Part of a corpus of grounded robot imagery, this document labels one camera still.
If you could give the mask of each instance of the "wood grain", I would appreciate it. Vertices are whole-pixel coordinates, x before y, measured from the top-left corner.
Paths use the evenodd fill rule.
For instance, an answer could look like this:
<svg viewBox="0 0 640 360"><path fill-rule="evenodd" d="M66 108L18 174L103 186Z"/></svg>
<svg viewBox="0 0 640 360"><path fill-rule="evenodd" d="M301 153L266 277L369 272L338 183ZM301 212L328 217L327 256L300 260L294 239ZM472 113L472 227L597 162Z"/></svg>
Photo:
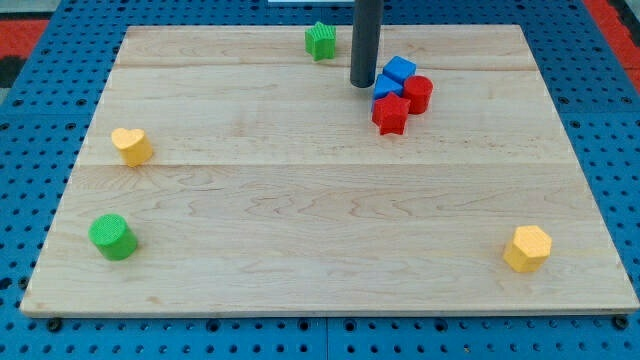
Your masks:
<svg viewBox="0 0 640 360"><path fill-rule="evenodd" d="M391 26L436 88L404 136L371 89L298 27L132 27L22 302L29 316L603 314L639 303L516 26ZM116 127L143 128L145 166ZM140 239L104 260L116 212ZM518 225L554 240L536 273L502 261ZM105 300L105 294L117 294Z"/></svg>

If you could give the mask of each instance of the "yellow block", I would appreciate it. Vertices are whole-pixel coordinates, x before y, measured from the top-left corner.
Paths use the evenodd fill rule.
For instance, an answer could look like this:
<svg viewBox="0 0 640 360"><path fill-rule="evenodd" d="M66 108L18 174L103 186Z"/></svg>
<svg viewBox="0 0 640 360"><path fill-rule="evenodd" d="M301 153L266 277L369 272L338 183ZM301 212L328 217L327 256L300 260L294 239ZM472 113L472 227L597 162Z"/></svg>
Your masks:
<svg viewBox="0 0 640 360"><path fill-rule="evenodd" d="M153 148L144 130L117 128L111 133L111 141L124 163L130 167L142 164L153 155Z"/></svg>
<svg viewBox="0 0 640 360"><path fill-rule="evenodd" d="M551 242L536 225L518 226L502 258L517 272L536 271L551 255Z"/></svg>

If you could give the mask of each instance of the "toy block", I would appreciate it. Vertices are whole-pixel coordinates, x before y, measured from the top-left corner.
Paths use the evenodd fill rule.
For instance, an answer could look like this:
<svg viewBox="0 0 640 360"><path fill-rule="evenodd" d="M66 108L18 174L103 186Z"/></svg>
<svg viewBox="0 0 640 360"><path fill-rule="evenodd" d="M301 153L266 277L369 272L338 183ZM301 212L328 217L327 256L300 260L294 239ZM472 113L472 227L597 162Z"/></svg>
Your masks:
<svg viewBox="0 0 640 360"><path fill-rule="evenodd" d="M153 148L144 130L118 128L111 133L111 141L130 167L142 164L153 155Z"/></svg>
<svg viewBox="0 0 640 360"><path fill-rule="evenodd" d="M336 49L336 27L321 22L304 33L305 50L314 61L333 59Z"/></svg>
<svg viewBox="0 0 640 360"><path fill-rule="evenodd" d="M373 101L382 99L390 92L396 93L398 96L402 96L402 85L391 80L384 74L379 74L376 78L376 85L373 88Z"/></svg>
<svg viewBox="0 0 640 360"><path fill-rule="evenodd" d="M398 84L404 85L404 81L416 73L416 64L400 56L394 56L382 68L382 73Z"/></svg>
<svg viewBox="0 0 640 360"><path fill-rule="evenodd" d="M503 259L517 272L532 272L551 255L551 237L538 226L518 226Z"/></svg>
<svg viewBox="0 0 640 360"><path fill-rule="evenodd" d="M422 114L427 111L433 92L433 83L424 76L414 75L404 81L402 97L411 100L409 114Z"/></svg>
<svg viewBox="0 0 640 360"><path fill-rule="evenodd" d="M89 239L107 260L123 260L138 247L138 239L120 215L106 214L89 228Z"/></svg>
<svg viewBox="0 0 640 360"><path fill-rule="evenodd" d="M380 135L404 134L410 103L411 101L399 97L394 92L374 102L371 120L380 127Z"/></svg>

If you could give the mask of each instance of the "green cylinder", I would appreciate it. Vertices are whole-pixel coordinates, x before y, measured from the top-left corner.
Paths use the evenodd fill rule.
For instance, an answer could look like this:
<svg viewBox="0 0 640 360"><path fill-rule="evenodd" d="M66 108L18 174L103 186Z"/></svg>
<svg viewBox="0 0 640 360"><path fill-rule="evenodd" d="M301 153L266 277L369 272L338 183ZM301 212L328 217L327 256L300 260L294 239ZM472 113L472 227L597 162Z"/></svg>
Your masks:
<svg viewBox="0 0 640 360"><path fill-rule="evenodd" d="M107 260L123 260L133 254L138 239L124 218L106 214L96 219L89 229L89 239Z"/></svg>

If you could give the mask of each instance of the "black metal pole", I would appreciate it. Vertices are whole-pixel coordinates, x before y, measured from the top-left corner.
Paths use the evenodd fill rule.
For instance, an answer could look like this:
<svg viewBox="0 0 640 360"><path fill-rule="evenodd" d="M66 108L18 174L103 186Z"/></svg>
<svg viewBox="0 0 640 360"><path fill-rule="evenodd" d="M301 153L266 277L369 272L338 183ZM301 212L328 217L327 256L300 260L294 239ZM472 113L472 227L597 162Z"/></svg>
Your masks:
<svg viewBox="0 0 640 360"><path fill-rule="evenodd" d="M383 0L355 0L351 41L351 84L359 88L373 85L380 43Z"/></svg>

